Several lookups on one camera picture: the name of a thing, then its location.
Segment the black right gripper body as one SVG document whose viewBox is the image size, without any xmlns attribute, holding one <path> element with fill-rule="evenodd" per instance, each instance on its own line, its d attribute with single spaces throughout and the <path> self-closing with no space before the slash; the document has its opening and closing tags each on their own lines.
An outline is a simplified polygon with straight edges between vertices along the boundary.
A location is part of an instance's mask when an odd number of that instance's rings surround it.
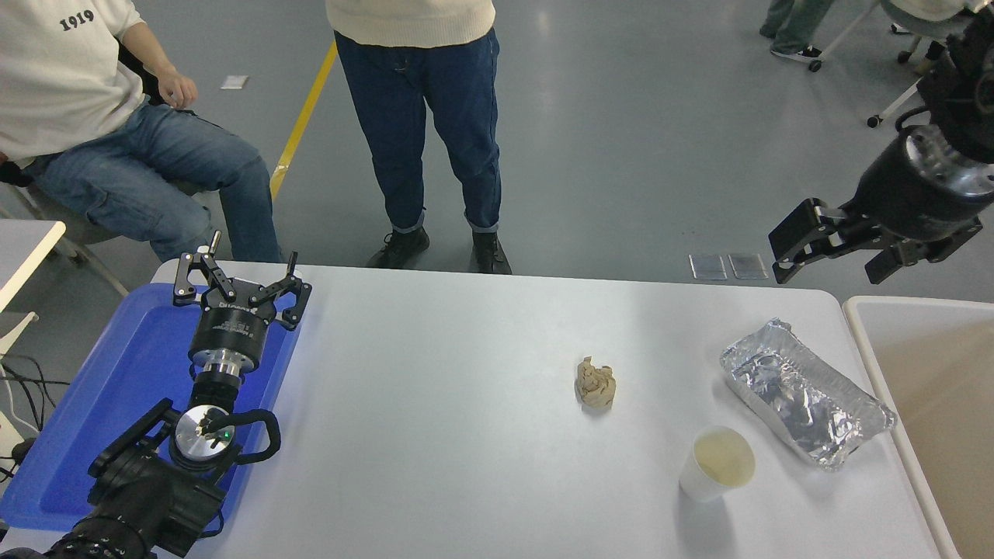
<svg viewBox="0 0 994 559">
<path fill-rule="evenodd" d="M 992 166 L 943 138 L 897 138 L 866 170 L 843 204 L 913 241 L 937 241 L 967 227 L 992 204 Z"/>
</svg>

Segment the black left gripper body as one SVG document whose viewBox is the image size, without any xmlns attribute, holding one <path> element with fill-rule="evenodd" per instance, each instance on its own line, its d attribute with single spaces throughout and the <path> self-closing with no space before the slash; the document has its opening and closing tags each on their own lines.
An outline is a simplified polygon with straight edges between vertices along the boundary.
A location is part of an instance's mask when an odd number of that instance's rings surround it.
<svg viewBox="0 0 994 559">
<path fill-rule="evenodd" d="M 202 294 L 203 313 L 196 326 L 189 360 L 205 364 L 210 357 L 228 351 L 239 354 L 242 364 L 262 361 L 267 330 L 276 317 L 272 300 L 259 300 L 252 307 L 251 298 L 260 297 L 263 286 L 251 282 L 234 282 L 235 300 L 227 302 L 226 290 L 214 286 Z"/>
</svg>

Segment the person's left hand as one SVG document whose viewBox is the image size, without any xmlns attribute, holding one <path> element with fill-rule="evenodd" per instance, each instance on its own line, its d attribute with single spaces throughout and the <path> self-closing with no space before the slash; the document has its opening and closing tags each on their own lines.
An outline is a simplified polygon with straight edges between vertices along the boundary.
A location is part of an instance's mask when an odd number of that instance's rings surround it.
<svg viewBox="0 0 994 559">
<path fill-rule="evenodd" d="M 199 98 L 195 82 L 175 70 L 157 71 L 158 92 L 167 106 L 177 110 L 189 109 Z"/>
</svg>

